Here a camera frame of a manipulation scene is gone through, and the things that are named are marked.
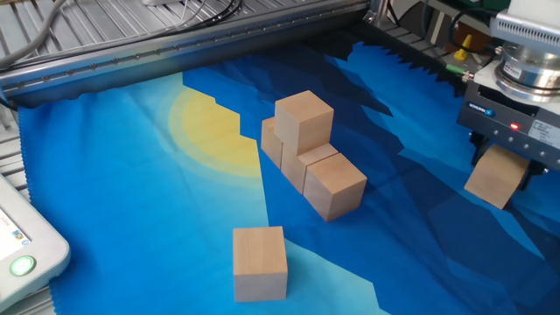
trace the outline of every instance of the wooden cube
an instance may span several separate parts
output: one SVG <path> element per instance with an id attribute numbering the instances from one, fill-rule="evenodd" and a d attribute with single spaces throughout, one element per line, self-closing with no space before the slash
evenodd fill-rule
<path id="1" fill-rule="evenodd" d="M 261 149 L 274 162 L 278 168 L 282 165 L 282 141 L 274 133 L 275 118 L 271 117 L 262 121 Z"/>
<path id="2" fill-rule="evenodd" d="M 287 283 L 282 227 L 234 229 L 235 302 L 285 299 Z"/>
<path id="3" fill-rule="evenodd" d="M 493 144 L 474 167 L 465 189 L 503 209 L 525 177 L 529 161 Z"/>
<path id="4" fill-rule="evenodd" d="M 276 101 L 275 133 L 296 155 L 306 153 L 331 139 L 334 110 L 311 91 Z"/>
<path id="5" fill-rule="evenodd" d="M 328 222 L 360 206 L 367 181 L 338 153 L 307 167 L 304 196 Z"/>
<path id="6" fill-rule="evenodd" d="M 321 145 L 316 149 L 310 150 L 298 156 L 290 149 L 286 148 L 282 152 L 282 174 L 300 193 L 304 193 L 307 166 L 337 153 L 338 151 L 336 151 L 336 149 L 334 149 L 330 144 Z"/>

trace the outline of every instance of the green button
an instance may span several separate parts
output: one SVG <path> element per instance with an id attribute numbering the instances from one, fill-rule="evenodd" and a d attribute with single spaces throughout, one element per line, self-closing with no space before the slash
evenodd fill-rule
<path id="1" fill-rule="evenodd" d="M 31 256 L 22 256 L 11 263 L 10 271 L 14 276 L 25 276 L 32 272 L 37 262 Z"/>

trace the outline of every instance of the blue cloth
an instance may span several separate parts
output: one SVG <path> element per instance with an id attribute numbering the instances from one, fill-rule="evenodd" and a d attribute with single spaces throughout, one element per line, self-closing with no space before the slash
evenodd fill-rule
<path id="1" fill-rule="evenodd" d="M 464 191 L 461 100 L 398 62 L 362 44 L 348 60 L 294 45 L 22 109 L 31 201 L 73 251 L 51 283 L 57 313 L 560 313 L 560 176 L 507 211 Z M 274 101 L 308 89 L 368 177 L 361 207 L 331 223 L 256 150 Z M 211 122 L 192 128 L 202 103 L 239 118 L 256 140 L 247 158 L 197 142 L 214 139 Z M 236 304 L 232 229 L 267 225 L 284 228 L 288 298 Z"/>

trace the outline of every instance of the white device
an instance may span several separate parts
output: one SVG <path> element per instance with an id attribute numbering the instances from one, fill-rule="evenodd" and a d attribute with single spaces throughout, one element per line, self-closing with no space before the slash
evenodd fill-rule
<path id="1" fill-rule="evenodd" d="M 527 104 L 560 102 L 560 0 L 512 0 L 492 22 L 506 40 L 496 70 L 499 90 Z"/>
<path id="2" fill-rule="evenodd" d="M 68 242 L 0 175 L 0 312 L 58 276 Z"/>

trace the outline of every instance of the stacked wooden blocks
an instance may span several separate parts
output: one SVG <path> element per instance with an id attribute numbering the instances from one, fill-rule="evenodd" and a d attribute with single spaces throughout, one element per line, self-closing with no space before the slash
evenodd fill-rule
<path id="1" fill-rule="evenodd" d="M 262 150 L 325 221 L 358 207 L 368 180 L 329 144 L 333 116 L 306 91 L 277 101 L 275 116 L 262 122 Z"/>

